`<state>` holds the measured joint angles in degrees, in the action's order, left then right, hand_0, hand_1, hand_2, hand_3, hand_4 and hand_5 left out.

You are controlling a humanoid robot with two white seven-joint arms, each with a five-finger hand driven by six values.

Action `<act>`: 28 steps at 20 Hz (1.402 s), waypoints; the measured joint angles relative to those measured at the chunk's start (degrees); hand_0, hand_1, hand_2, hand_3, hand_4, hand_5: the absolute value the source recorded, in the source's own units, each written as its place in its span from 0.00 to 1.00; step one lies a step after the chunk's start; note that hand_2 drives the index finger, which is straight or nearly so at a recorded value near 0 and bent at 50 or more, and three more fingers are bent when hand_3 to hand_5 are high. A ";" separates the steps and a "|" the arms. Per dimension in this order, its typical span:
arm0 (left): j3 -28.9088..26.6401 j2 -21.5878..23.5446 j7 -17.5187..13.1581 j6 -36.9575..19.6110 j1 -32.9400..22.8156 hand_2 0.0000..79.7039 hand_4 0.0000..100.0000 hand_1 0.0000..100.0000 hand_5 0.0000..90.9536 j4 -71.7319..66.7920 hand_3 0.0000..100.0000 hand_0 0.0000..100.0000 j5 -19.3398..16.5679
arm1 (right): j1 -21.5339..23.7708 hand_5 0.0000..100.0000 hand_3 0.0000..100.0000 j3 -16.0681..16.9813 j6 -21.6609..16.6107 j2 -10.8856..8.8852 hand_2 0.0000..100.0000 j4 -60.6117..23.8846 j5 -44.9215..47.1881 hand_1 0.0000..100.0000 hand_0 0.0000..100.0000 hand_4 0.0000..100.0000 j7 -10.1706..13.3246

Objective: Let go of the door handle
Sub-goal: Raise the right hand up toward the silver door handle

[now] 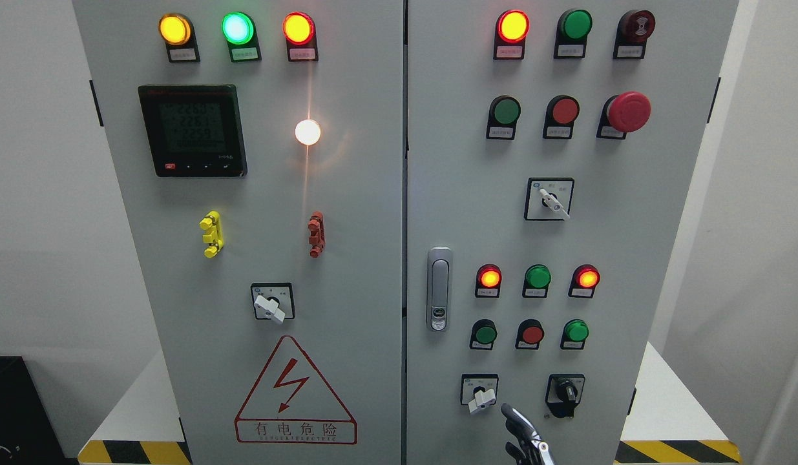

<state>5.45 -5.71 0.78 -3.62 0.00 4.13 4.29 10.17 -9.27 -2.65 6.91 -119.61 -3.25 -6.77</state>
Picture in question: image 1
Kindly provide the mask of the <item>grey robotic right hand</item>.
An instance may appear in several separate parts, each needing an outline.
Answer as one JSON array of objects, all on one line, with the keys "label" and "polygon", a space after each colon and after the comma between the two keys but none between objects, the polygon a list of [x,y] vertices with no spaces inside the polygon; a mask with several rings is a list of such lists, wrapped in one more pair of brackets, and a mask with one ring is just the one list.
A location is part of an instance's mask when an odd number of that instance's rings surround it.
[{"label": "grey robotic right hand", "polygon": [[502,403],[505,427],[519,442],[519,446],[506,442],[505,451],[516,464],[555,464],[549,444],[541,438],[531,421],[508,403]]}]

